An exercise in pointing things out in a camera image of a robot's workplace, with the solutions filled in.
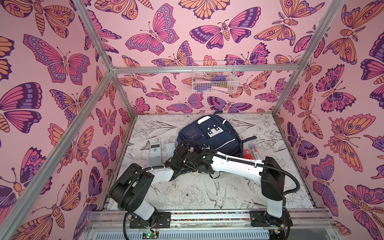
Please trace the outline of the navy blue backpack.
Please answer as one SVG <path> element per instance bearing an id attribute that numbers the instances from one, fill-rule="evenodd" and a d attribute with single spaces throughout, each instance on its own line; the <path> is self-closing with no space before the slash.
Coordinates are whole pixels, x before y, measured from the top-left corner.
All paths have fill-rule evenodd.
<path id="1" fill-rule="evenodd" d="M 211 149 L 226 155 L 244 156 L 244 143 L 256 136 L 241 139 L 233 126 L 218 115 L 203 116 L 179 131 L 177 142 L 190 144 L 199 153 Z"/>

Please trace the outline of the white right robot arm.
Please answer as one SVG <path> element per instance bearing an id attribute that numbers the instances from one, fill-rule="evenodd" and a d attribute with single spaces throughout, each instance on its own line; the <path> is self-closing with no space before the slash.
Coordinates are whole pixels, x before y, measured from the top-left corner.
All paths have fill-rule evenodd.
<path id="1" fill-rule="evenodd" d="M 170 163 L 175 167 L 174 177 L 189 172 L 214 174 L 224 172 L 245 177 L 261 186 L 266 198 L 266 213 L 252 221 L 254 227 L 277 227 L 290 229 L 293 226 L 286 208 L 286 196 L 300 190 L 298 179 L 283 170 L 272 157 L 263 160 L 247 160 L 230 156 L 208 148 L 192 149 L 193 141 L 184 141 L 176 146 Z"/>

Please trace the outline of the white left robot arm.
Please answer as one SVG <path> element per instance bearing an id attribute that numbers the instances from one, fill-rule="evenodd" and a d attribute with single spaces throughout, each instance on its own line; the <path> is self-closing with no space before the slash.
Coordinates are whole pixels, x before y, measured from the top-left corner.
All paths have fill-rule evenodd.
<path id="1" fill-rule="evenodd" d="M 152 227 L 159 221 L 159 217 L 158 210 L 145 200 L 151 185 L 170 182 L 191 171 L 183 163 L 147 168 L 133 163 L 112 185 L 108 196 L 118 204 L 120 211 L 139 218 L 143 226 Z"/>

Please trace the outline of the grey scientific calculator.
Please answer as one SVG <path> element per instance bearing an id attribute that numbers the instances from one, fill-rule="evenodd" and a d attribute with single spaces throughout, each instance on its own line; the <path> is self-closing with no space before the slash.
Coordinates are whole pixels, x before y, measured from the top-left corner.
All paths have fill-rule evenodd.
<path id="1" fill-rule="evenodd" d="M 149 148 L 149 165 L 159 166 L 162 164 L 162 144 L 158 143 L 150 143 Z"/>

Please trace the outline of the pale green ruler case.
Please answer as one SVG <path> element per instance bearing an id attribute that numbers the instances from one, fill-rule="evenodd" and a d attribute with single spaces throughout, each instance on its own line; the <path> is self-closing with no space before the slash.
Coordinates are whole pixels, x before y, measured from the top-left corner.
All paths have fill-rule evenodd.
<path id="1" fill-rule="evenodd" d="M 166 161 L 168 159 L 173 158 L 175 149 L 176 149 L 176 143 L 167 143 L 166 144 Z"/>

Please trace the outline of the red pencil case package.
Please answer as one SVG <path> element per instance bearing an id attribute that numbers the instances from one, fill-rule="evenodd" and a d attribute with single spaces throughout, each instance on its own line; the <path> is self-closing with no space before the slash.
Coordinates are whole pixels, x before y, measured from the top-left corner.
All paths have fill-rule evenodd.
<path id="1" fill-rule="evenodd" d="M 247 160 L 253 160 L 253 155 L 251 154 L 250 150 L 248 149 L 245 149 L 243 150 L 243 155 L 244 155 L 244 159 L 247 159 Z"/>

